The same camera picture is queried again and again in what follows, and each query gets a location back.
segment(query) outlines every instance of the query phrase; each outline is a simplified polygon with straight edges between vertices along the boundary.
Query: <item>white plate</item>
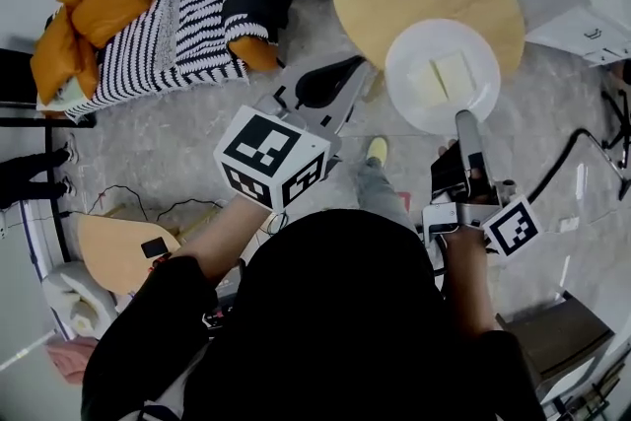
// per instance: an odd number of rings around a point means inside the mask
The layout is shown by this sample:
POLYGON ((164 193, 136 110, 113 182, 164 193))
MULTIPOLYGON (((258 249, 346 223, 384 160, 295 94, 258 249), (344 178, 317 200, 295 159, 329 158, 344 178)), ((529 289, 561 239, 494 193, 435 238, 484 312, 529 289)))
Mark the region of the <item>white plate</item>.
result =
POLYGON ((500 66, 488 42, 471 27, 453 20, 426 20, 403 31, 386 57, 386 86, 396 110, 419 130, 456 135, 456 113, 469 109, 478 121, 493 110, 500 94, 500 66), (467 99, 423 106, 409 76, 430 59, 462 52, 471 71, 475 92, 467 99))

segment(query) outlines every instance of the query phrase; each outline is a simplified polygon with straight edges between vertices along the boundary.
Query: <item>black sleeve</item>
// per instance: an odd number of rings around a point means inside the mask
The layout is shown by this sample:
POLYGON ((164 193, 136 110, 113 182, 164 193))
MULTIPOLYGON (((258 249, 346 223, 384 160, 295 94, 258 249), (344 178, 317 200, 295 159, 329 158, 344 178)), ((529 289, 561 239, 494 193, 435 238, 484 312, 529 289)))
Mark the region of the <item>black sleeve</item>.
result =
POLYGON ((159 264, 107 330, 83 381, 83 421, 116 421, 155 400, 208 342, 217 297, 197 260, 159 264))
POLYGON ((545 420, 517 337, 489 331, 470 345, 476 389, 486 405, 504 421, 545 420))

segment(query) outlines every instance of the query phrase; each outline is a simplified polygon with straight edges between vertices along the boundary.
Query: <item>white cube with markers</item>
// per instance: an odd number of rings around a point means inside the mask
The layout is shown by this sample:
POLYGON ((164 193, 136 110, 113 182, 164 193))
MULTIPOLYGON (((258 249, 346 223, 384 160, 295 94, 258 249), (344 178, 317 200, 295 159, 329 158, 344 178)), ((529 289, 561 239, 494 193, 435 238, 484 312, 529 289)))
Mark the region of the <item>white cube with markers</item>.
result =
POLYGON ((330 142, 242 105, 215 149, 228 186, 282 212, 324 178, 330 142))

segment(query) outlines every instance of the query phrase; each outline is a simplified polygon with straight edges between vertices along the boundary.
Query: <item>yellow shoe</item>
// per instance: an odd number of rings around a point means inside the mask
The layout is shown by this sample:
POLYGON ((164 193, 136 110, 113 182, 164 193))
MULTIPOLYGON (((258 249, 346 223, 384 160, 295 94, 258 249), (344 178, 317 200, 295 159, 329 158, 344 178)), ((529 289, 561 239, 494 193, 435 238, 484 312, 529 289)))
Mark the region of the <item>yellow shoe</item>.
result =
POLYGON ((368 152, 366 153, 366 160, 376 158, 382 164, 382 167, 386 164, 387 159, 387 142, 384 137, 375 137, 370 146, 368 146, 368 152))

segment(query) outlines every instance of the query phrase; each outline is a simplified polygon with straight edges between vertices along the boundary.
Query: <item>forearm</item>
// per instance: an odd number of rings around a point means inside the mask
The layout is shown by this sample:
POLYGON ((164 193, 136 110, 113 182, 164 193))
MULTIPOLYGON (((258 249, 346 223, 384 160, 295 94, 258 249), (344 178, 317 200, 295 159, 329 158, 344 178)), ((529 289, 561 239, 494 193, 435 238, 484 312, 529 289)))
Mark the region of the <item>forearm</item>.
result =
POLYGON ((193 256, 204 275, 218 283, 237 264, 245 247, 268 216, 267 209, 236 196, 206 230, 182 246, 175 256, 193 256))
POLYGON ((476 337, 495 329, 484 245, 450 244, 446 260, 447 302, 458 330, 476 337))

